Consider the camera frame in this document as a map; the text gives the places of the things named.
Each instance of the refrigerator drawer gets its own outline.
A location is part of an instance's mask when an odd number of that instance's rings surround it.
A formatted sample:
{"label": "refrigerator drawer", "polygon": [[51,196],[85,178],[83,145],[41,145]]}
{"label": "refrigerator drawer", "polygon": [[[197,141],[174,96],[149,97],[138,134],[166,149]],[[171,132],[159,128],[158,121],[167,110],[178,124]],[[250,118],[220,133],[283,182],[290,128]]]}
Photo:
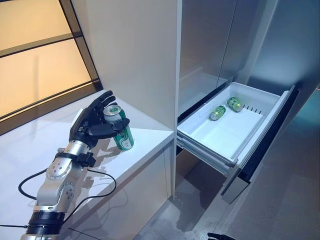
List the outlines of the refrigerator drawer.
{"label": "refrigerator drawer", "polygon": [[[293,89],[279,96],[232,82],[178,125],[177,144],[228,176],[235,172],[230,168],[242,169],[246,165]],[[230,97],[240,100],[242,111],[228,107]],[[211,112],[220,105],[226,109],[224,115],[210,120]]]}
{"label": "refrigerator drawer", "polygon": [[230,167],[234,166],[233,164],[230,165],[222,157],[216,155],[216,153],[212,150],[206,148],[205,146],[202,146],[192,139],[189,139],[187,136],[181,134],[180,132],[177,133],[176,142],[180,148],[185,149],[191,154],[195,155],[197,158],[204,161],[214,169],[218,170],[223,175],[228,172]]}

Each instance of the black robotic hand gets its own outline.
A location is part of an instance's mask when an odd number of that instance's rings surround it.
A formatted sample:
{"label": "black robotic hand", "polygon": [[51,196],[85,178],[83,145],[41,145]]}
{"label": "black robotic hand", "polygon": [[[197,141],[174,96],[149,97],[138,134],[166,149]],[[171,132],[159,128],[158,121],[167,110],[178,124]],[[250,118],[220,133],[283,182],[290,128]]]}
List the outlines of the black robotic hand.
{"label": "black robotic hand", "polygon": [[116,124],[110,124],[104,117],[105,107],[116,105],[115,100],[116,97],[109,90],[85,108],[70,129],[69,142],[81,141],[92,149],[97,145],[99,139],[109,139],[123,132],[129,125],[129,119],[124,118]]}

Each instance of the freezer drawer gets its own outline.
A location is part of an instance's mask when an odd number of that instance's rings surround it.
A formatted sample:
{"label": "freezer drawer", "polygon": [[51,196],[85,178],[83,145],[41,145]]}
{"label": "freezer drawer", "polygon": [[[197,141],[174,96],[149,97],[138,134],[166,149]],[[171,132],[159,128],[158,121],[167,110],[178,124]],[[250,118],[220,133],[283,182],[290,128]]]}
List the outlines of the freezer drawer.
{"label": "freezer drawer", "polygon": [[[234,189],[243,190],[250,183],[248,177],[269,148],[296,96],[295,86],[279,96],[232,82],[178,125],[177,144],[227,177],[222,194],[231,203],[240,194]],[[230,97],[242,102],[241,112],[227,106]],[[219,120],[210,120],[210,113],[219,105],[225,106],[226,112]]]}

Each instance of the floor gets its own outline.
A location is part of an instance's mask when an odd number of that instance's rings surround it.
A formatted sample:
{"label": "floor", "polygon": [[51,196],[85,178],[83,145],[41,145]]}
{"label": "floor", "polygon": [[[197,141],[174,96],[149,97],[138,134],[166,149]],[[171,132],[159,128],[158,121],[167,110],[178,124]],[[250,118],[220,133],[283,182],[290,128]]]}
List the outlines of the floor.
{"label": "floor", "polygon": [[166,201],[135,240],[206,240],[207,232],[237,240],[319,240],[320,90],[274,142],[254,183],[232,205],[220,198],[224,180],[202,161],[178,174],[175,199]]}

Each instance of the beer can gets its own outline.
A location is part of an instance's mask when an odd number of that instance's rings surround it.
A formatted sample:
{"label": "beer can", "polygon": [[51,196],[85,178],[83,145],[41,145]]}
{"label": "beer can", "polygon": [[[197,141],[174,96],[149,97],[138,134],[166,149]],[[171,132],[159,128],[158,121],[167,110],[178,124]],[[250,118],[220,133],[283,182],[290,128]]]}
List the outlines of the beer can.
{"label": "beer can", "polygon": [[225,112],[226,112],[226,108],[224,106],[220,105],[210,114],[210,118],[213,121],[216,121],[219,118],[221,118],[223,116],[223,114],[225,114]]}
{"label": "beer can", "polygon": [[234,96],[229,98],[227,104],[235,112],[240,112],[244,108],[242,103]]}
{"label": "beer can", "polygon": [[[126,118],[125,111],[118,105],[107,106],[103,110],[103,114],[104,119],[108,124],[115,124]],[[134,145],[134,139],[129,126],[127,126],[123,132],[119,133],[113,139],[116,143],[116,146],[122,151],[129,150]]]}

